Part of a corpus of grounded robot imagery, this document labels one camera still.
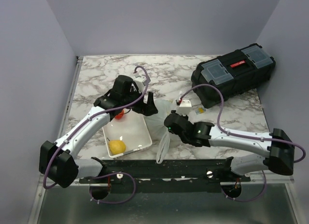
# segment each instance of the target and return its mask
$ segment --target black toolbox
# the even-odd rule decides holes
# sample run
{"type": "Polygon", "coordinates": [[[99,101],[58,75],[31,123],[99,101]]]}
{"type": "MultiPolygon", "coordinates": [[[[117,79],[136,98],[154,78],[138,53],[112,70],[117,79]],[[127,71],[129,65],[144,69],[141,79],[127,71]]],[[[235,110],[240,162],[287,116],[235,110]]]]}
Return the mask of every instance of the black toolbox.
{"type": "MultiPolygon", "coordinates": [[[[276,62],[260,45],[235,50],[215,59],[201,62],[192,73],[192,87],[210,84],[218,88],[224,100],[258,87],[268,81],[276,62]]],[[[206,86],[194,89],[205,108],[220,103],[218,93],[206,86]]]]}

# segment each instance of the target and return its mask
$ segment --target yellow fruit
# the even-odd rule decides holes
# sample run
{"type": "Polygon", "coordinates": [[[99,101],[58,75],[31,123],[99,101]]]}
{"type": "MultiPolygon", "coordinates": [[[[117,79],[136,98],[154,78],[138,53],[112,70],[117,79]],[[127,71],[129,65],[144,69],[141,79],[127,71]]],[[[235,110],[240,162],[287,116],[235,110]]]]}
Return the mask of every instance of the yellow fruit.
{"type": "Polygon", "coordinates": [[[121,140],[111,140],[109,142],[109,148],[113,155],[124,153],[126,151],[126,145],[121,140]]]}

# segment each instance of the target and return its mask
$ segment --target white wall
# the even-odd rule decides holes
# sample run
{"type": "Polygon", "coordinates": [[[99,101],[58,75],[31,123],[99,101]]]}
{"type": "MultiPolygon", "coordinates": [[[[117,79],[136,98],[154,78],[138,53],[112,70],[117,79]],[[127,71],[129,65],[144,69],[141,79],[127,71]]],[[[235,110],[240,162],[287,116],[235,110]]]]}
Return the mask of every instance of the white wall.
{"type": "MultiPolygon", "coordinates": [[[[309,133],[309,0],[280,0],[258,43],[277,66],[269,83],[259,89],[270,128],[278,127],[308,148],[309,133]]],[[[297,193],[309,220],[309,156],[295,165],[297,193]]]]}
{"type": "Polygon", "coordinates": [[[256,41],[279,0],[47,0],[77,55],[223,54],[256,41]]]}
{"type": "Polygon", "coordinates": [[[0,0],[0,223],[27,223],[76,58],[46,0],[0,0]]]}

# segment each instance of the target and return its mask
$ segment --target plastic bag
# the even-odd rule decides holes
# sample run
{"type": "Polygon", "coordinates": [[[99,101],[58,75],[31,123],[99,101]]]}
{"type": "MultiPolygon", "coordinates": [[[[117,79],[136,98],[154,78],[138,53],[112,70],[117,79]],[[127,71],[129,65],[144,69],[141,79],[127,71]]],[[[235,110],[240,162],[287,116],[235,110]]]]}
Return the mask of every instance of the plastic bag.
{"type": "Polygon", "coordinates": [[[168,128],[164,126],[165,118],[171,110],[176,109],[176,104],[171,101],[156,99],[154,101],[158,113],[145,117],[150,136],[153,140],[160,140],[159,148],[156,153],[156,162],[161,164],[169,150],[170,140],[180,140],[179,136],[169,133],[168,128]]]}

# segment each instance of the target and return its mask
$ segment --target marble tabletop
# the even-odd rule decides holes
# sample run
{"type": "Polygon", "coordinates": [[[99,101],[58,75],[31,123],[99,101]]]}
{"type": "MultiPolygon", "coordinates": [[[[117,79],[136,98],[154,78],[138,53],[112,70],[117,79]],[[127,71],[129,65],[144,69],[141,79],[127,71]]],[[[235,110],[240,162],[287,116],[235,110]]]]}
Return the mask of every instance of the marble tabletop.
{"type": "MultiPolygon", "coordinates": [[[[149,91],[154,98],[171,100],[178,97],[180,91],[191,88],[190,77],[197,64],[210,60],[215,56],[86,56],[84,57],[78,78],[76,91],[69,114],[67,131],[74,127],[90,110],[96,98],[105,94],[113,85],[117,75],[129,75],[136,65],[144,66],[151,78],[149,91]]],[[[197,109],[201,102],[193,92],[188,94],[197,109]]],[[[219,106],[206,109],[206,112],[196,114],[191,111],[191,122],[208,121],[216,123],[219,106]]],[[[230,98],[225,102],[221,124],[224,127],[251,131],[266,132],[268,127],[262,106],[256,90],[230,98]]],[[[120,159],[155,159],[159,141],[146,150],[120,157],[120,159]]],[[[165,159],[211,159],[244,156],[248,152],[226,147],[193,147],[180,141],[171,141],[169,152],[165,159]]],[[[100,159],[110,159],[100,129],[80,151],[77,158],[89,159],[96,156],[100,159]]]]}

